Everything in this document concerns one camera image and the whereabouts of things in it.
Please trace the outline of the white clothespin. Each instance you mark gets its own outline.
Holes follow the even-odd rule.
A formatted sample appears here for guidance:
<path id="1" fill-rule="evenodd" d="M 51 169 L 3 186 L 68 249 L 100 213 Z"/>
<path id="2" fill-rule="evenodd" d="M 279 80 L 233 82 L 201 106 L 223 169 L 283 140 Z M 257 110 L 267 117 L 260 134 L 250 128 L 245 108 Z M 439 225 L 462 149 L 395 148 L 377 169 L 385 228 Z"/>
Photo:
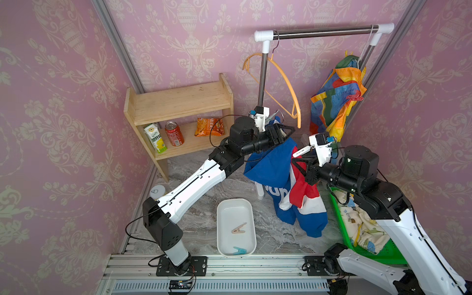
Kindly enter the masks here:
<path id="1" fill-rule="evenodd" d="M 293 158 L 301 157 L 301 156 L 307 154 L 308 152 L 310 152 L 311 149 L 312 149 L 311 146 L 305 146 L 302 149 L 299 149 L 295 153 L 293 153 L 292 157 Z"/>

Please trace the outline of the blue red white jacket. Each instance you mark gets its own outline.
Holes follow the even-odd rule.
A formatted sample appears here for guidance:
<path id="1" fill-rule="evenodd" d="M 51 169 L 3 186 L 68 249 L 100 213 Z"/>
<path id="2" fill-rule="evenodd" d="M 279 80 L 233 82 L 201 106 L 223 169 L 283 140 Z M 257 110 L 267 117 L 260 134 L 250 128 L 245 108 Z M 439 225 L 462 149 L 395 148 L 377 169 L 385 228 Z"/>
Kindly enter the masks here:
<path id="1" fill-rule="evenodd" d="M 318 238 L 328 224 L 328 214 L 317 186 L 293 173 L 291 160 L 297 150 L 296 142 L 289 138 L 270 151 L 254 153 L 244 175 L 271 196 L 279 220 L 290 225 L 298 222 L 307 236 Z"/>

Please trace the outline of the yellow dinosaur print jacket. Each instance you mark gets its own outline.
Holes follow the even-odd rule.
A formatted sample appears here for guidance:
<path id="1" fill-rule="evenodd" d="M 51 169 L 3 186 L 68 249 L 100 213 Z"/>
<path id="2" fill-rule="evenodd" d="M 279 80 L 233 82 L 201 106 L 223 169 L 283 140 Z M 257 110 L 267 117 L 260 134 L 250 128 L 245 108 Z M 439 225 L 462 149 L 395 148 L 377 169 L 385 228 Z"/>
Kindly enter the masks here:
<path id="1" fill-rule="evenodd" d="M 339 205 L 338 209 L 347 231 L 348 241 L 354 247 L 361 247 L 377 255 L 390 241 L 390 236 L 386 231 L 361 208 L 353 205 Z"/>

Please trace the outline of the pink clothespin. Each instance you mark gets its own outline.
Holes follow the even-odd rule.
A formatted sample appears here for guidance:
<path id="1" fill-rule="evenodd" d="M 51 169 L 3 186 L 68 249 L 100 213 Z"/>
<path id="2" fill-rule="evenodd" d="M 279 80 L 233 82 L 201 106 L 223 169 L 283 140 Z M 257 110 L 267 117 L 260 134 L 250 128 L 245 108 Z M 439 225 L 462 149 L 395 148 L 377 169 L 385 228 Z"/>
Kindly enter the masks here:
<path id="1" fill-rule="evenodd" d="M 233 229 L 231 231 L 232 234 L 244 234 L 245 233 L 245 230 L 244 230 L 244 227 L 247 225 L 247 223 L 243 223 L 241 225 L 239 225 L 238 227 L 236 227 L 235 229 Z"/>

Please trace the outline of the blue clothespin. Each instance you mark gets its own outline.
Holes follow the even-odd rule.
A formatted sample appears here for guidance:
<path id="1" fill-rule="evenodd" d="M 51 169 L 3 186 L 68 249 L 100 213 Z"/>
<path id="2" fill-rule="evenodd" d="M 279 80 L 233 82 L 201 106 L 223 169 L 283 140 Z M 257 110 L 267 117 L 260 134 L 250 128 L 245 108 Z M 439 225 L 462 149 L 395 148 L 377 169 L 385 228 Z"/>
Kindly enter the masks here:
<path id="1" fill-rule="evenodd" d="M 244 249 L 244 248 L 234 247 L 234 249 L 235 249 L 235 252 L 233 253 L 233 255 L 235 255 L 235 256 L 240 256 L 240 255 L 246 255 L 247 254 L 247 250 Z"/>

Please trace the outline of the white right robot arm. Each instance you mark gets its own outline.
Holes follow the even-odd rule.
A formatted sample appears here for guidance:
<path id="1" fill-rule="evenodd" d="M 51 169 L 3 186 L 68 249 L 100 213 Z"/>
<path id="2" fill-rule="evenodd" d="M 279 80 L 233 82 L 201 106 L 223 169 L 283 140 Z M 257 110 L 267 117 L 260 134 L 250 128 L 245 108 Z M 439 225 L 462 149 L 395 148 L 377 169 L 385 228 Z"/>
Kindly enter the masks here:
<path id="1" fill-rule="evenodd" d="M 364 146 L 344 148 L 338 165 L 330 163 L 331 146 L 306 156 L 310 146 L 295 152 L 292 163 L 309 184 L 324 182 L 345 191 L 387 233 L 408 264 L 398 269 L 356 254 L 337 243 L 324 253 L 327 271 L 353 274 L 392 295 L 469 295 L 472 283 L 446 261 L 424 231 L 414 207 L 395 184 L 378 179 L 379 156 Z"/>

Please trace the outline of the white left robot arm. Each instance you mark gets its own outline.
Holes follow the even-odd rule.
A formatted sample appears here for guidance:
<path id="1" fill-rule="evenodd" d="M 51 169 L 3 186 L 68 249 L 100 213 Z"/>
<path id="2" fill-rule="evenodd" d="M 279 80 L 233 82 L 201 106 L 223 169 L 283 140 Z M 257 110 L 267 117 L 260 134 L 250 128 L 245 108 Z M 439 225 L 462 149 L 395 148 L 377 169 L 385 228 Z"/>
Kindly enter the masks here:
<path id="1" fill-rule="evenodd" d="M 245 162 L 247 155 L 270 151 L 284 144 L 295 128 L 277 122 L 259 130 L 255 120 L 242 116 L 235 120 L 223 139 L 192 176 L 159 199 L 143 203 L 143 225 L 170 260 L 177 274 L 190 268 L 191 255 L 182 242 L 177 225 L 184 214 L 207 191 L 223 182 Z"/>

